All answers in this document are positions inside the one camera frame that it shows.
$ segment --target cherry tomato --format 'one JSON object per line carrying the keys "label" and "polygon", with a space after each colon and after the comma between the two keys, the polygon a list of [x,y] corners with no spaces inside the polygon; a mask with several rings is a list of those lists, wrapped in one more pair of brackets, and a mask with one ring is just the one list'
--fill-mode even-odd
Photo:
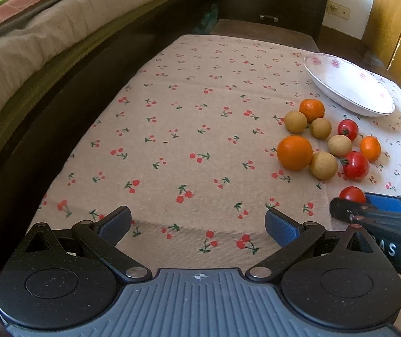
{"label": "cherry tomato", "polygon": [[359,150],[369,162],[375,162],[382,153],[382,147],[377,138],[372,136],[364,137],[359,144]]}
{"label": "cherry tomato", "polygon": [[361,180],[369,173],[369,162],[362,153],[357,151],[350,152],[341,158],[344,175],[351,180]]}
{"label": "cherry tomato", "polygon": [[350,119],[344,119],[338,124],[338,134],[348,137],[352,142],[358,135],[358,125]]}
{"label": "cherry tomato", "polygon": [[348,186],[339,194],[341,199],[347,199],[355,202],[366,204],[366,195],[363,191],[355,186]]}

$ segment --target tangerine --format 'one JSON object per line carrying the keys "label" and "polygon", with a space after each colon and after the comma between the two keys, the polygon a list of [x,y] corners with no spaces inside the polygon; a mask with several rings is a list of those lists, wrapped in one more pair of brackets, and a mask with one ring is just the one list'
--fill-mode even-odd
{"label": "tangerine", "polygon": [[299,106],[299,111],[307,117],[309,123],[318,118],[323,118],[325,115],[325,107],[323,103],[316,99],[302,100]]}
{"label": "tangerine", "polygon": [[382,147],[379,140],[372,136],[364,137],[361,140],[359,144],[359,150],[369,162],[378,160],[380,154],[382,153]]}
{"label": "tangerine", "polygon": [[313,159],[313,148],[307,139],[289,136],[278,144],[277,158],[286,169],[299,171]]}

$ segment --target electrical outlet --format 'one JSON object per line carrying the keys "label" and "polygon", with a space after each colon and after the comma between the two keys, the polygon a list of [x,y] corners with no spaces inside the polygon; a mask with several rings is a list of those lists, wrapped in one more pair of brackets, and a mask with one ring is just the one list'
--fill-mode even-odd
{"label": "electrical outlet", "polygon": [[339,5],[338,3],[334,3],[330,0],[327,1],[327,12],[346,20],[349,20],[350,18],[350,9],[348,7]]}

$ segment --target mattress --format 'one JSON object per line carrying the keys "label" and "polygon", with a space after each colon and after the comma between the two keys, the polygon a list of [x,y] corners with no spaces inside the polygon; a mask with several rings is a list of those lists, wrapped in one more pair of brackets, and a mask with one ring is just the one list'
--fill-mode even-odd
{"label": "mattress", "polygon": [[62,0],[0,38],[0,110],[46,62],[114,19],[154,0]]}
{"label": "mattress", "polygon": [[[9,70],[5,77],[0,78],[0,151],[31,109],[76,63],[114,33],[169,1],[171,0],[152,0],[110,21],[86,38],[51,58],[41,69],[27,78],[15,92],[13,92],[13,86],[16,87],[19,83],[13,80],[15,79],[14,70],[19,74],[24,73],[21,70],[20,62],[30,63],[28,61],[29,57],[27,54],[23,56],[16,52],[13,62],[16,62],[17,66],[11,67],[8,62],[2,60],[3,53],[0,47],[0,68]],[[7,56],[10,56],[15,51],[13,45],[10,45],[10,48],[12,50],[6,52]],[[21,78],[21,82],[35,69],[30,69],[30,67],[27,69],[27,67],[27,64],[22,67],[27,71],[27,74]]]}
{"label": "mattress", "polygon": [[[265,231],[270,208],[300,223],[343,229],[328,212],[329,201],[355,184],[342,168],[322,182],[307,169],[284,169],[275,154],[289,135],[284,115],[305,98],[324,103],[333,128],[350,118],[361,136],[380,139],[380,160],[356,185],[401,194],[401,90],[376,76],[392,93],[396,112],[358,117],[312,83],[302,65],[308,54],[231,37],[179,38],[144,65],[92,124],[33,223],[70,228],[127,205],[132,228],[117,247],[154,272],[248,269],[279,248]],[[326,150],[308,130],[303,136],[315,151]]]}

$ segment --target blue gripper pad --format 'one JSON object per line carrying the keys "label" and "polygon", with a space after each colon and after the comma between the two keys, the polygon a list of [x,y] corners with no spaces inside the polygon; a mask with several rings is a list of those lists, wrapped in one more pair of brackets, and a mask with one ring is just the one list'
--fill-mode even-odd
{"label": "blue gripper pad", "polygon": [[401,201],[394,196],[373,195],[366,193],[366,200],[369,204],[376,206],[379,210],[397,211],[401,213]]}
{"label": "blue gripper pad", "polygon": [[237,269],[161,269],[148,282],[127,285],[109,310],[85,325],[45,333],[13,325],[7,330],[13,337],[396,336],[388,327],[359,334],[322,330],[290,312],[271,285],[251,283]]}
{"label": "blue gripper pad", "polygon": [[276,216],[270,210],[266,213],[264,223],[267,234],[269,234],[280,247],[286,246],[300,235],[299,229],[296,226]]}

